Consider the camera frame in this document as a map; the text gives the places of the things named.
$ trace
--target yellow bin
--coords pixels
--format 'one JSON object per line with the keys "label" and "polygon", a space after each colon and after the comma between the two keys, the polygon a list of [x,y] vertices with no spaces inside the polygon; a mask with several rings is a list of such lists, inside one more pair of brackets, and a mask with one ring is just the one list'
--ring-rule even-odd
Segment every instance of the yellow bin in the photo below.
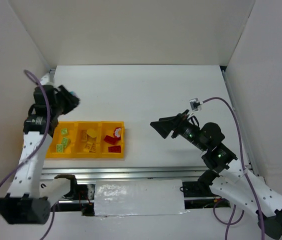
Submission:
{"label": "yellow bin", "polygon": [[[114,130],[121,128],[121,139],[115,146],[121,146],[121,152],[109,152],[108,147],[112,147],[104,141],[106,135],[113,137]],[[68,135],[63,136],[61,129],[67,129]],[[87,134],[87,130],[96,133],[92,138]],[[125,150],[125,123],[123,121],[61,121],[54,130],[52,143],[47,151],[47,159],[69,159],[69,158],[124,158]],[[63,152],[57,152],[57,144],[61,144],[63,137],[70,140],[69,145]],[[87,143],[95,146],[95,152],[86,149]]]}

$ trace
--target red block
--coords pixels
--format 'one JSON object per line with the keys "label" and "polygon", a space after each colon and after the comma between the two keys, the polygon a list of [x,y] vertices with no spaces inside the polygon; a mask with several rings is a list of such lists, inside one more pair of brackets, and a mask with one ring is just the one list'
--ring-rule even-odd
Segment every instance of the red block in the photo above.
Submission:
{"label": "red block", "polygon": [[121,153],[121,146],[109,146],[109,153]]}
{"label": "red block", "polygon": [[116,145],[118,139],[114,138],[112,136],[106,135],[105,138],[104,138],[104,141],[108,144]]}

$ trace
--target white table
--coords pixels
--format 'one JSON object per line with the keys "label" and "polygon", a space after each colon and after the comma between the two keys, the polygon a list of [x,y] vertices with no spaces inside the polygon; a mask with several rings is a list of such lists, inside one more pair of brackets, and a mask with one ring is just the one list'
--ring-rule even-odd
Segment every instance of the white table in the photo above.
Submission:
{"label": "white table", "polygon": [[[219,66],[58,66],[54,81],[80,98],[80,105],[59,121],[124,121],[125,158],[46,160],[45,168],[205,166],[200,150],[180,136],[163,139],[150,122],[191,109],[193,98],[230,101]],[[196,116],[201,127],[217,123],[225,135],[223,143],[239,156],[235,123],[224,103],[206,103]]]}

